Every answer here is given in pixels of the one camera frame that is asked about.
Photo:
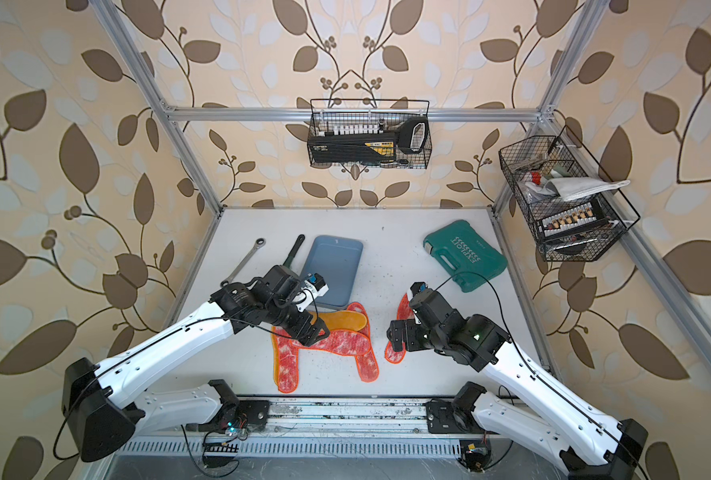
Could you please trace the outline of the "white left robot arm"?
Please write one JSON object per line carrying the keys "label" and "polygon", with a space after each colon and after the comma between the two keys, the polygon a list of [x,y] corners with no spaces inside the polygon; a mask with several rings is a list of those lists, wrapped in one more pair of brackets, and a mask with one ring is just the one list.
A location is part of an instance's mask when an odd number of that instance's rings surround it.
{"label": "white left robot arm", "polygon": [[203,350],[251,327],[312,346],[330,335],[308,308],[329,290],[320,274],[301,277],[283,265],[248,283],[222,282],[193,313],[100,363],[82,358],[65,373],[62,411],[85,463],[120,450],[137,435],[189,424],[228,429],[238,396],[224,380],[155,393],[151,386]]}

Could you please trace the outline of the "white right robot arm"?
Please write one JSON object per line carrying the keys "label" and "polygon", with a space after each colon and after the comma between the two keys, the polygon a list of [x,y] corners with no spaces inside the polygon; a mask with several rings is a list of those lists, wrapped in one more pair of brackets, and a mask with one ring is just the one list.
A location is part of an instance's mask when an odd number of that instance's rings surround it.
{"label": "white right robot arm", "polygon": [[463,317],[423,282],[407,292],[413,318],[387,330],[395,352],[431,350],[469,366],[525,403],[513,406],[467,382],[453,400],[459,427],[499,433],[551,462],[571,479],[631,479],[639,467],[647,430],[617,420],[581,399],[545,371],[503,326],[479,314]]}

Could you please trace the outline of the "yellow insole horizontal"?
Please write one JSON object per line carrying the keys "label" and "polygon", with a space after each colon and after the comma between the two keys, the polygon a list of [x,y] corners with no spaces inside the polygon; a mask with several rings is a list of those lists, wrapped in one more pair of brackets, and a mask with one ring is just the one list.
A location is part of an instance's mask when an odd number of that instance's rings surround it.
{"label": "yellow insole horizontal", "polygon": [[367,327],[367,316],[355,311],[321,312],[318,317],[323,320],[330,331],[349,330],[358,332]]}

